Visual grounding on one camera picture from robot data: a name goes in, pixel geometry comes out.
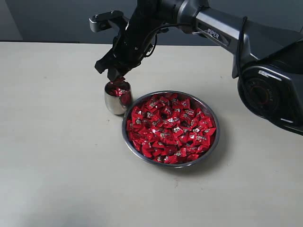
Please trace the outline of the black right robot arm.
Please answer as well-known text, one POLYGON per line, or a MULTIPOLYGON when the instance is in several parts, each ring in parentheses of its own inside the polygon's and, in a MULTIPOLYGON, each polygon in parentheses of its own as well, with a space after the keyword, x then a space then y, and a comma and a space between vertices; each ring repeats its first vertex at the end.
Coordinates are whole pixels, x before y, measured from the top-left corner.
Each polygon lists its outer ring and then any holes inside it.
POLYGON ((117 28, 112 48, 95 64, 110 81, 123 77, 155 49, 156 36, 176 27, 211 40, 233 55, 232 77, 255 115, 303 132, 303 36, 211 8, 206 0, 140 0, 131 16, 113 10, 89 19, 97 33, 117 28))

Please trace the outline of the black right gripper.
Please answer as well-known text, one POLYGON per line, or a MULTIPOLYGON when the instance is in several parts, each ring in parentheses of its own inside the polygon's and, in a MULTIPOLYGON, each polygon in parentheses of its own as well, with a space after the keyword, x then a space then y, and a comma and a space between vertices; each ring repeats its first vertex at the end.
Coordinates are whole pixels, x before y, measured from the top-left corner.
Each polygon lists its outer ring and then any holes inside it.
POLYGON ((120 26, 118 38, 111 50, 95 63, 98 73, 108 70, 110 81, 122 78, 141 64, 154 34, 166 20, 156 14, 132 14, 129 20, 119 16, 114 22, 120 26))

